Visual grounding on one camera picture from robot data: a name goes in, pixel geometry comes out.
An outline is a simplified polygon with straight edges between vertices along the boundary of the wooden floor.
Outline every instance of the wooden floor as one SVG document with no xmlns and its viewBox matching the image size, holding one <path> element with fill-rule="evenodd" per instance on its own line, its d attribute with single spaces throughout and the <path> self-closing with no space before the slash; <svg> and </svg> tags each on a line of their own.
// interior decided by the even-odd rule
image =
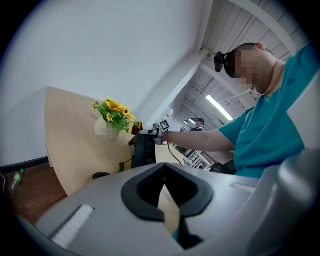
<svg viewBox="0 0 320 256">
<path fill-rule="evenodd" d="M 14 175 L 11 173 L 5 176 L 5 195 L 15 213 L 33 225 L 54 204 L 67 197 L 55 170 L 48 163 L 26 169 L 17 190 L 11 194 L 8 187 Z"/>
</svg>

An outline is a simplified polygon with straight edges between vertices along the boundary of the gray plastic housing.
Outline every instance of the gray plastic housing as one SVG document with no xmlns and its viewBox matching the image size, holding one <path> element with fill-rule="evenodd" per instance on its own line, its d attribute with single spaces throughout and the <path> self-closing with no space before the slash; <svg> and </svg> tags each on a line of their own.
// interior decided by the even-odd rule
<svg viewBox="0 0 320 256">
<path fill-rule="evenodd" d="M 203 242 L 184 250 L 162 222 L 138 218 L 121 198 L 129 179 L 156 165 L 91 182 L 49 210 L 37 229 L 50 238 L 80 205 L 87 204 L 95 211 L 68 249 L 78 255 L 268 255 L 287 241 L 313 206 L 319 189 L 319 150 L 305 150 L 282 165 L 271 166 L 261 179 L 174 164 L 213 189 L 204 212 L 185 220 L 189 232 Z"/>
</svg>

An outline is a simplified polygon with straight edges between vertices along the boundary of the black baseboard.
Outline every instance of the black baseboard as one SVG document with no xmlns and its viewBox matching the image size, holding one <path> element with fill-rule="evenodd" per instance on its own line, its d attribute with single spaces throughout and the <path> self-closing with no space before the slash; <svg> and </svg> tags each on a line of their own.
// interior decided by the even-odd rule
<svg viewBox="0 0 320 256">
<path fill-rule="evenodd" d="M 46 163 L 49 163 L 49 159 L 47 156 L 41 157 L 38 159 L 34 159 L 34 160 L 30 160 L 30 161 L 26 161 L 26 162 L 19 162 L 19 163 L 0 167 L 0 173 L 2 173 L 3 175 L 6 175 L 6 174 L 20 171 L 21 169 L 25 170 L 25 169 L 40 166 L 40 165 L 43 165 Z"/>
</svg>

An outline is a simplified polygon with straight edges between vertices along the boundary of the wooden table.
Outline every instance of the wooden table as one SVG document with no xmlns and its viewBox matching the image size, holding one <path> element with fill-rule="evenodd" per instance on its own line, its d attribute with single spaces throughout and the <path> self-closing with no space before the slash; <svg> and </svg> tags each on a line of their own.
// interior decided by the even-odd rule
<svg viewBox="0 0 320 256">
<path fill-rule="evenodd" d="M 128 145 L 134 137 L 132 134 L 122 131 L 117 139 L 111 141 L 103 141 L 95 135 L 94 125 L 100 113 L 92 110 L 94 101 L 68 91 L 48 88 L 45 109 L 48 156 L 68 196 L 92 182 L 94 173 L 117 173 L 119 163 L 131 159 L 133 155 L 133 146 Z M 181 163 L 184 162 L 183 156 L 175 148 L 171 151 Z M 156 145 L 155 154 L 157 163 L 178 163 L 167 146 Z M 129 161 L 125 164 L 125 170 L 130 168 Z M 172 197 L 164 188 L 160 195 L 159 208 L 165 211 L 165 219 L 166 211 L 171 216 L 179 213 L 179 209 L 173 204 Z M 178 223 L 176 217 L 169 220 L 171 233 Z"/>
</svg>

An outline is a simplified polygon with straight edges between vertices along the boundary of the flower vase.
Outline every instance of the flower vase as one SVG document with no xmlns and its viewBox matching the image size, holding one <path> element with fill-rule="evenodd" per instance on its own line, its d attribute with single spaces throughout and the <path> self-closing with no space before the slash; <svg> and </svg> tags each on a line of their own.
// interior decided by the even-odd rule
<svg viewBox="0 0 320 256">
<path fill-rule="evenodd" d="M 115 140 L 119 135 L 119 130 L 110 122 L 106 122 L 102 116 L 94 125 L 94 134 L 104 141 Z"/>
</svg>

